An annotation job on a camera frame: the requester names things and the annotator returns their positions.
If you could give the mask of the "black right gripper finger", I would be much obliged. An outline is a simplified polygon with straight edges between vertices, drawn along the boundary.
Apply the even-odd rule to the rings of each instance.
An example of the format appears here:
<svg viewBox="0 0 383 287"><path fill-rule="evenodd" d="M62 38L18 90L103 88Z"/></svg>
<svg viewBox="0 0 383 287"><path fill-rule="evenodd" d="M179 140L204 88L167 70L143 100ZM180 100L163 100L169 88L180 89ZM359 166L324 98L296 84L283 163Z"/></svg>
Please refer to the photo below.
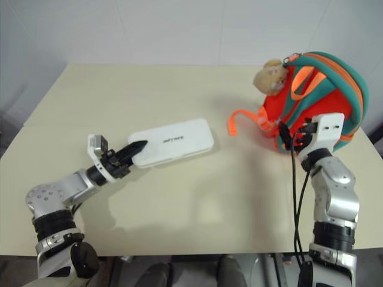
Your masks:
<svg viewBox="0 0 383 287"><path fill-rule="evenodd" d="M282 140L283 147L285 150L290 150L290 130L288 126L280 122L278 125L278 131L279 131L279 136Z"/></svg>

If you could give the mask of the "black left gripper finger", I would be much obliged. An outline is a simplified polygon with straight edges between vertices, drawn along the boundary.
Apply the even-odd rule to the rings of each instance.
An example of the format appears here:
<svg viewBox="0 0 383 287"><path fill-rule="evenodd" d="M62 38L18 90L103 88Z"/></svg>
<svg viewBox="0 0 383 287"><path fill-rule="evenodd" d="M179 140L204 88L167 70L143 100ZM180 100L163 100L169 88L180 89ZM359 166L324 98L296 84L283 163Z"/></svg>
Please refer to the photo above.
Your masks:
<svg viewBox="0 0 383 287"><path fill-rule="evenodd" d="M135 141L115 153L118 161L132 161L148 144L147 140Z"/></svg>

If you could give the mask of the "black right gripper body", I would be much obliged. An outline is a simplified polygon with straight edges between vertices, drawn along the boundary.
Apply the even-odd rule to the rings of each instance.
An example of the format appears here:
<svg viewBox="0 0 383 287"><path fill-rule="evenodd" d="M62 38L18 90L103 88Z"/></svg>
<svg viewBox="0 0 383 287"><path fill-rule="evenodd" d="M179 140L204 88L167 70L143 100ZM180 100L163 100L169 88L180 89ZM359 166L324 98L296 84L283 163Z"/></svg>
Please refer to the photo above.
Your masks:
<svg viewBox="0 0 383 287"><path fill-rule="evenodd" d="M311 118L305 118L302 127L298 128L294 140L294 150L302 150L307 147L317 131L318 124L313 122Z"/></svg>

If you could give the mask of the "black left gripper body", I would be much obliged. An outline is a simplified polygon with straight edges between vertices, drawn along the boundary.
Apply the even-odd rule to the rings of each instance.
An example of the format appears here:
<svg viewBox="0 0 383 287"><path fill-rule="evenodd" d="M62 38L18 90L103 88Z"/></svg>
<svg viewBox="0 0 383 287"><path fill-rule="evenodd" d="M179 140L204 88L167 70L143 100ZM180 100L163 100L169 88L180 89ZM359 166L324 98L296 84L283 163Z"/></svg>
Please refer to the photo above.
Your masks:
<svg viewBox="0 0 383 287"><path fill-rule="evenodd" d="M131 157L128 147L119 151L111 149L102 155L102 165L112 177L125 177L130 173Z"/></svg>

